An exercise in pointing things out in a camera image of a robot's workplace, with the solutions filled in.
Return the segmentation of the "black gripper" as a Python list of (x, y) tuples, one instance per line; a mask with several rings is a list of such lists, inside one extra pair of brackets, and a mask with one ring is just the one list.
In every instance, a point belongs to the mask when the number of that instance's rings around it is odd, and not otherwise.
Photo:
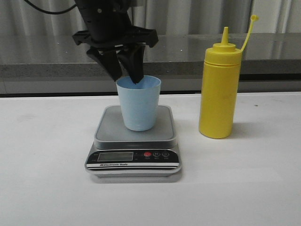
[[(87, 56), (102, 66), (114, 81), (122, 76), (120, 61), (132, 82), (139, 83), (144, 77), (144, 45), (152, 48), (157, 44), (156, 30), (132, 25), (127, 13), (131, 0), (77, 0), (75, 3), (87, 27), (72, 36), (76, 45), (91, 46)], [(115, 50), (102, 53), (98, 50), (116, 46), (126, 47), (118, 54)]]

